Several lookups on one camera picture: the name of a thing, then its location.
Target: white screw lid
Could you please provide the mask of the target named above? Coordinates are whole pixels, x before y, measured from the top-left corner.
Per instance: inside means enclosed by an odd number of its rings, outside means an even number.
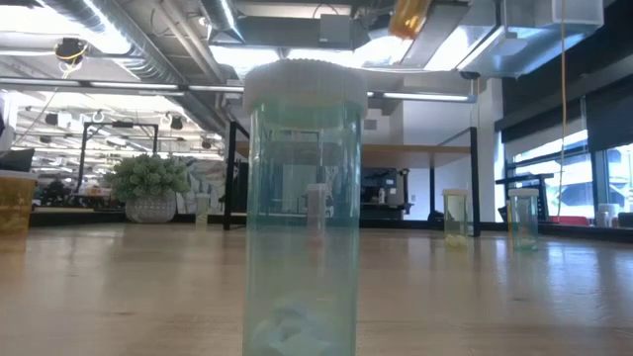
[[[244,108],[250,114],[267,98],[287,97],[311,105],[351,102],[367,115],[367,83],[356,70],[311,59],[283,59],[260,65],[244,80]]]

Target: fluorescent light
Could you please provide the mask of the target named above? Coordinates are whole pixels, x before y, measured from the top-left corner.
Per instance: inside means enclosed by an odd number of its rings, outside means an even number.
[[[222,159],[218,154],[211,152],[158,152],[160,156],[174,155],[178,157],[195,157],[195,158],[209,158],[209,159]]]
[[[433,57],[426,63],[424,70],[446,71],[454,69],[468,54],[468,34],[463,27],[458,27],[437,49]]]
[[[219,93],[243,93],[244,87],[234,85],[190,85],[189,90]]]
[[[402,40],[395,36],[384,36],[354,50],[356,66],[391,65],[403,60],[412,40]]]
[[[428,93],[384,93],[383,98],[401,100],[421,100],[437,102],[470,102],[472,97],[465,95],[428,94]]]
[[[482,44],[480,44],[475,50],[473,50],[469,55],[464,58],[458,65],[457,69],[464,70],[470,63],[473,62],[478,56],[480,56],[484,50],[488,49],[494,41],[496,41],[503,33],[505,29],[503,27],[499,27],[496,29]]]
[[[161,91],[155,91],[155,90],[139,90],[138,91],[139,95],[159,95],[159,96],[174,96],[174,97],[179,97],[179,96],[185,96],[184,92],[161,92]]]
[[[42,172],[57,172],[57,171],[62,171],[62,172],[67,172],[67,173],[72,173],[72,169],[70,168],[66,168],[66,167],[34,167],[34,170],[39,170]]]
[[[138,89],[138,90],[177,90],[176,84],[150,84],[150,83],[129,83],[129,82],[91,82],[95,88],[111,89]]]
[[[279,60],[279,54],[272,48],[225,47],[210,45],[214,58],[218,63],[227,64],[243,77],[252,68]]]
[[[362,62],[354,56],[351,50],[331,50],[331,49],[291,49],[288,59],[313,59],[322,60],[348,67],[359,67]]]
[[[25,148],[33,148],[33,147],[12,147],[11,149],[25,149]],[[80,154],[81,148],[50,148],[50,147],[35,147],[37,152],[47,152],[47,153],[65,153],[65,154]],[[199,158],[212,158],[212,159],[220,159],[220,157],[213,152],[156,152],[161,157],[167,157],[169,155],[174,156],[191,156],[191,157],[199,157]],[[151,152],[140,152],[136,150],[128,150],[128,149],[86,149],[86,154],[119,154],[124,156],[136,156],[140,154],[150,154]],[[68,169],[68,168],[51,168],[51,169]]]
[[[45,85],[45,86],[60,86],[60,87],[78,87],[79,86],[79,82],[76,80],[32,79],[32,78],[0,78],[0,84]]]

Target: orange object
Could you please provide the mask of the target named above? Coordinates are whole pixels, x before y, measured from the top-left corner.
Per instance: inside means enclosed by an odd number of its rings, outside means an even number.
[[[389,23],[389,33],[403,40],[415,40],[426,21],[431,0],[398,0]]]
[[[0,252],[24,250],[37,178],[0,171]]]

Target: red object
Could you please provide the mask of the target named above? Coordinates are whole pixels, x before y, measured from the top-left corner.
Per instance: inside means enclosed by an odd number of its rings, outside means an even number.
[[[589,220],[585,217],[550,217],[550,220],[552,223],[589,226]]]

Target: bottle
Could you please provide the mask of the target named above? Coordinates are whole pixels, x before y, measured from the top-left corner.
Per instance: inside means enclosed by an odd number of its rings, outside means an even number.
[[[403,40],[415,40],[426,21],[431,0],[398,0],[389,23],[389,33]]]

